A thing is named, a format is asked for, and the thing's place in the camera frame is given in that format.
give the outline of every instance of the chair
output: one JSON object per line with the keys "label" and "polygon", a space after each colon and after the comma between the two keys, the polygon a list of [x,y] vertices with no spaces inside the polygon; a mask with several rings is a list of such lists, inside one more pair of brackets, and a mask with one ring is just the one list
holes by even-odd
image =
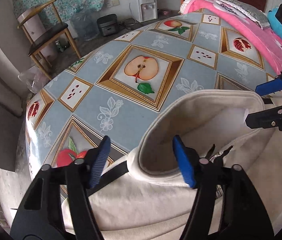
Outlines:
{"label": "chair", "polygon": [[[23,31],[25,32],[28,40],[31,43],[30,49],[29,49],[29,54],[28,56],[31,57],[31,59],[36,63],[36,65],[39,67],[39,69],[51,80],[51,76],[49,75],[49,73],[44,69],[44,67],[41,65],[41,63],[39,62],[39,60],[37,60],[36,55],[38,54],[47,65],[51,66],[51,64],[47,61],[47,59],[42,55],[42,53],[40,52],[44,47],[46,47],[47,45],[49,45],[51,42],[55,41],[60,35],[65,34],[67,39],[69,40],[72,48],[74,49],[74,51],[76,52],[76,54],[78,55],[79,58],[81,58],[80,56],[80,52],[78,51],[78,48],[75,44],[75,41],[73,40],[69,30],[68,30],[68,24],[64,23],[61,21],[61,18],[58,14],[58,11],[56,9],[56,7],[54,6],[54,2],[56,0],[50,0],[49,2],[46,2],[42,5],[39,5],[38,7],[36,7],[35,9],[33,9],[28,16],[17,26],[18,29],[20,29],[20,27],[23,29]],[[29,19],[31,19],[33,16],[37,15],[38,13],[40,13],[44,8],[46,8],[48,5],[52,5],[52,9],[54,11],[54,14],[57,17],[58,23],[56,25],[54,25],[52,28],[50,28],[49,30],[47,30],[44,34],[42,34],[38,39],[36,39],[35,41],[33,41],[33,39],[31,38],[31,36],[29,35],[28,31],[26,30],[26,28],[24,27],[25,22],[27,22]]]}

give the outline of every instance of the power outlet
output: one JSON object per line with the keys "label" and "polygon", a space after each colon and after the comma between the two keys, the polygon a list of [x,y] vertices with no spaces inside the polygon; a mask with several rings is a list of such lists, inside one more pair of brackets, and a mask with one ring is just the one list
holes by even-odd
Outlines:
{"label": "power outlet", "polygon": [[120,1],[119,0],[113,0],[112,3],[113,3],[113,6],[120,5]]}
{"label": "power outlet", "polygon": [[112,6],[113,6],[113,2],[112,1],[106,3],[106,7],[107,8],[111,8]]}

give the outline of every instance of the black chair seat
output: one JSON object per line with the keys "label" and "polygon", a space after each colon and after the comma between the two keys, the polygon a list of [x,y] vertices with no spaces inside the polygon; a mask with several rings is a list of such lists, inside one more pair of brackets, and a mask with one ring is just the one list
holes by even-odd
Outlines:
{"label": "black chair seat", "polygon": [[59,32],[68,28],[68,24],[66,23],[57,23],[49,30],[47,30],[44,34],[42,34],[38,39],[34,41],[29,49],[28,56],[32,55],[37,49],[39,49],[42,45],[44,45],[48,40],[50,40],[53,36],[57,35]]}

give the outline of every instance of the patterned tablecloth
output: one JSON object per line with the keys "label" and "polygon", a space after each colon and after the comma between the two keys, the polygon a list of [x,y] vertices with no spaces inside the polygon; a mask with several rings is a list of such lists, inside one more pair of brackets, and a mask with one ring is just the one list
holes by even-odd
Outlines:
{"label": "patterned tablecloth", "polygon": [[28,103],[30,174],[46,163],[69,164],[104,135],[110,165],[182,95],[255,90],[275,75],[253,44],[207,9],[127,33],[73,63]]}

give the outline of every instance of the screw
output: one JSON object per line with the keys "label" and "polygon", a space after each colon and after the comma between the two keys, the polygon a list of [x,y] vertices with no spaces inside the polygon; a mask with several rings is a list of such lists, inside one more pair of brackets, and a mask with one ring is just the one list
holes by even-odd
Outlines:
{"label": "screw", "polygon": [[238,164],[234,164],[234,165],[232,166],[232,168],[233,168],[234,170],[236,170],[236,171],[241,171],[241,170],[242,170],[242,167],[241,167],[240,165],[238,165]]}
{"label": "screw", "polygon": [[200,158],[199,159],[199,163],[201,163],[201,164],[208,164],[209,163],[209,160],[208,159],[206,159],[206,158]]}
{"label": "screw", "polygon": [[49,165],[49,164],[45,164],[45,165],[43,165],[42,167],[41,167],[41,170],[42,171],[47,171],[48,169],[50,169],[51,168],[51,166]]}
{"label": "screw", "polygon": [[83,158],[79,158],[79,159],[76,159],[76,160],[74,161],[74,164],[76,164],[76,165],[80,165],[80,164],[82,164],[82,163],[84,163],[84,159],[83,159]]}

